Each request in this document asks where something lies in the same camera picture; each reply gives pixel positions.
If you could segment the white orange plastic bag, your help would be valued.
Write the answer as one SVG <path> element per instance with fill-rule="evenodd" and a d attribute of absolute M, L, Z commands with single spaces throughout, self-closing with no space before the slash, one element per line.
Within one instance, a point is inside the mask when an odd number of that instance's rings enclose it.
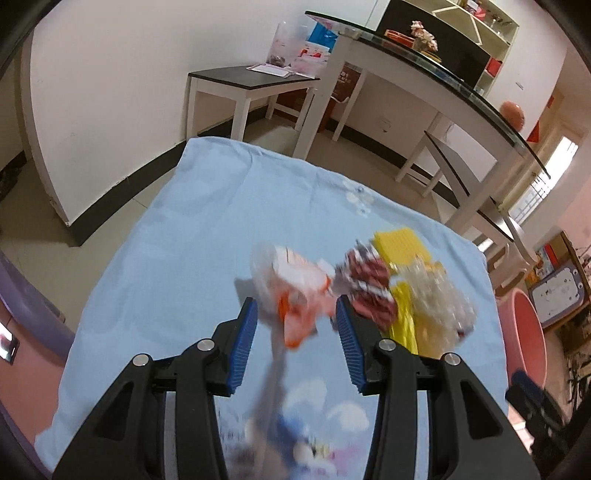
<path fill-rule="evenodd" d="M 263 310 L 283 325 L 287 348 L 297 349 L 315 333 L 318 318 L 335 315 L 335 268 L 325 260 L 311 262 L 286 246 L 259 243 L 250 274 Z"/>

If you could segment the red white snack wrapper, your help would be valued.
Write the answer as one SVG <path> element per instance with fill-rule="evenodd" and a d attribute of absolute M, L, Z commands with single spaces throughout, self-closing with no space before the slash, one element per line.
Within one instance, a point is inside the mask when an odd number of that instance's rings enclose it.
<path fill-rule="evenodd" d="M 390 270 L 370 243 L 356 241 L 335 267 L 335 295 L 346 295 L 356 314 L 386 332 L 398 318 L 398 304 L 390 290 Z"/>

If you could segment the white glass-top dining table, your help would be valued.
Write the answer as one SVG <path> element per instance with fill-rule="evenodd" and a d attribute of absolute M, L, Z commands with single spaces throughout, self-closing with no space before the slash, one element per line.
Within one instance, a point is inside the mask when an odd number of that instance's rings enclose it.
<path fill-rule="evenodd" d="M 541 163 L 498 110 L 445 68 L 361 25 L 310 10 L 304 14 L 337 34 L 338 39 L 328 65 L 315 83 L 314 99 L 294 147 L 295 158 L 308 157 L 342 66 L 349 62 L 426 102 L 495 158 L 482 186 L 447 222 L 456 233 L 468 230 L 470 220 L 487 199 L 509 182 L 516 167 Z"/>

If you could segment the dried flower bouquet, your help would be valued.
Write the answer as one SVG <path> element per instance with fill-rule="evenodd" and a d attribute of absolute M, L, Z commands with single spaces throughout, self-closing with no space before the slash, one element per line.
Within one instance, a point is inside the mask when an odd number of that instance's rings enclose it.
<path fill-rule="evenodd" d="M 411 34 L 414 38 L 413 49 L 417 51 L 438 51 L 438 42 L 419 20 L 413 20 L 411 23 Z"/>

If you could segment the purple chair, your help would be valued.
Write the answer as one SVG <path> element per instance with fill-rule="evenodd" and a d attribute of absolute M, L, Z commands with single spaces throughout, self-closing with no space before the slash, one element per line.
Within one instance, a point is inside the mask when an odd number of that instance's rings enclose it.
<path fill-rule="evenodd" d="M 66 361 L 74 333 L 61 311 L 42 295 L 1 253 L 1 300 L 17 323 L 42 346 Z"/>

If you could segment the pink plastic trash bin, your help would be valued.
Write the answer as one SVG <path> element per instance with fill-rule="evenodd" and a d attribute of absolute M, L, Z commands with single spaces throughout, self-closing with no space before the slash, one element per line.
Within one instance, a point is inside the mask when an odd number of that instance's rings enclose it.
<path fill-rule="evenodd" d="M 547 348 L 537 312 L 528 295 L 514 288 L 498 302 L 508 379 L 525 372 L 539 387 L 547 380 Z"/>

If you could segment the yellow plastic wrapper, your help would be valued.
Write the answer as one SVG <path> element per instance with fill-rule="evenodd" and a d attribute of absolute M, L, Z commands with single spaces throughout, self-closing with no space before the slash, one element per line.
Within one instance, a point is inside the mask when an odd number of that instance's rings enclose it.
<path fill-rule="evenodd" d="M 431 318 L 416 311 L 410 286 L 399 282 L 391 288 L 391 294 L 398 311 L 397 319 L 387 331 L 388 337 L 412 354 L 440 358 L 444 353 L 442 330 Z"/>

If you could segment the clear bubble wrap piece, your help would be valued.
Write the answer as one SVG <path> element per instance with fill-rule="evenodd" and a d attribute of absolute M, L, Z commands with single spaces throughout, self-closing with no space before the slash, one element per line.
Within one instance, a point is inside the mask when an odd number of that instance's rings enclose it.
<path fill-rule="evenodd" d="M 456 287 L 443 264 L 416 257 L 405 266 L 402 276 L 412 292 L 415 312 L 438 331 L 442 341 L 453 348 L 475 327 L 477 312 L 469 298 Z"/>

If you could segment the orange pomelo fruit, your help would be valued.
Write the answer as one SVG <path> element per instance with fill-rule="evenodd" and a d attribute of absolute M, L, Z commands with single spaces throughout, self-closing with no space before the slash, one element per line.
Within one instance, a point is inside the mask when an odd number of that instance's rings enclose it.
<path fill-rule="evenodd" d="M 520 105 L 512 101 L 504 101 L 499 112 L 515 131 L 522 131 L 525 126 L 525 113 Z"/>

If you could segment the black-top bench right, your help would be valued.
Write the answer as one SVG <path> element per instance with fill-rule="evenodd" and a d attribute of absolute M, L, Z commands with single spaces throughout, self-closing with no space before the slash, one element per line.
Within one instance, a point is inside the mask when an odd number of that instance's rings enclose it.
<path fill-rule="evenodd" d="M 438 170 L 423 192 L 426 197 L 445 177 L 459 206 L 464 206 L 475 194 L 483 191 L 483 184 L 469 168 L 463 158 L 442 140 L 428 131 L 424 132 L 417 145 L 416 154 L 427 150 L 435 160 Z M 487 196 L 476 212 L 470 217 L 468 227 L 479 230 L 505 254 L 503 263 L 495 268 L 496 256 L 489 259 L 493 279 L 497 284 L 514 275 L 527 275 L 539 262 L 539 256 L 525 240 L 522 227 L 491 197 Z"/>

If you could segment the clear plastic jar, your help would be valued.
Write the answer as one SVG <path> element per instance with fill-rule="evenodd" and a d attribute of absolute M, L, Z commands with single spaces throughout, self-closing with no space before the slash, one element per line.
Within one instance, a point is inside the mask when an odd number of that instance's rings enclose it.
<path fill-rule="evenodd" d="M 308 26 L 296 23 L 280 22 L 276 27 L 266 63 L 287 68 L 300 55 L 308 39 Z"/>

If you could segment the yellow foam sponge pad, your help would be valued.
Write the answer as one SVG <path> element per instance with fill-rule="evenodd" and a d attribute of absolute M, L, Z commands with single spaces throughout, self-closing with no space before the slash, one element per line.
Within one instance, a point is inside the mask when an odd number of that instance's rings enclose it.
<path fill-rule="evenodd" d="M 431 253 L 410 228 L 401 228 L 374 234 L 373 244 L 381 258 L 388 265 L 407 266 L 418 259 L 425 263 L 432 261 Z"/>

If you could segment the white wall shelf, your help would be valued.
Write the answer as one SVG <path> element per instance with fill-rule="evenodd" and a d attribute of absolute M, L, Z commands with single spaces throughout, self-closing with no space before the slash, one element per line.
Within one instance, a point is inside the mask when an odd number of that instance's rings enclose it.
<path fill-rule="evenodd" d="M 428 10 L 489 55 L 477 83 L 477 90 L 487 96 L 510 53 L 519 24 L 493 1 L 433 1 Z"/>

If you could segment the light blue tablecloth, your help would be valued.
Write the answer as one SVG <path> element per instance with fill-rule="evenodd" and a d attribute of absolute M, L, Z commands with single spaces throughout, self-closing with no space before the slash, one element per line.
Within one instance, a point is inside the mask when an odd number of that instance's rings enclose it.
<path fill-rule="evenodd" d="M 136 354 L 180 354 L 254 294 L 253 249 L 283 246 L 337 264 L 356 241 L 408 227 L 473 303 L 474 331 L 458 349 L 493 398 L 507 389 L 506 356 L 484 255 L 443 224 L 367 184 L 224 138 L 187 144 L 93 289 L 58 390 L 51 426 L 36 437 L 54 468 L 94 405 Z M 356 391 L 328 318 L 301 347 L 259 318 L 242 385 L 217 400 L 233 479 L 359 479 L 378 401 Z"/>

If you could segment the black-top bench left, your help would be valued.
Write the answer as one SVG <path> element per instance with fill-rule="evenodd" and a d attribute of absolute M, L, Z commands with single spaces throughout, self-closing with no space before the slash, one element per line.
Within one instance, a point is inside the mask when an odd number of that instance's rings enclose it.
<path fill-rule="evenodd" d="M 297 90 L 307 90 L 304 97 L 304 105 L 297 113 L 297 125 L 295 129 L 301 130 L 305 116 L 308 114 L 311 100 L 315 95 L 315 88 L 320 81 L 297 74 L 288 74 L 281 78 L 262 72 L 254 72 L 245 66 L 233 66 L 199 70 L 189 72 L 187 81 L 187 107 L 185 117 L 185 138 L 197 135 L 194 128 L 195 115 L 197 114 L 197 96 L 199 94 L 212 95 L 218 98 L 235 102 L 235 111 L 232 116 L 230 138 L 242 141 L 250 105 L 260 99 L 269 100 L 266 110 L 266 119 L 273 117 L 276 109 L 276 100 L 280 94 Z"/>

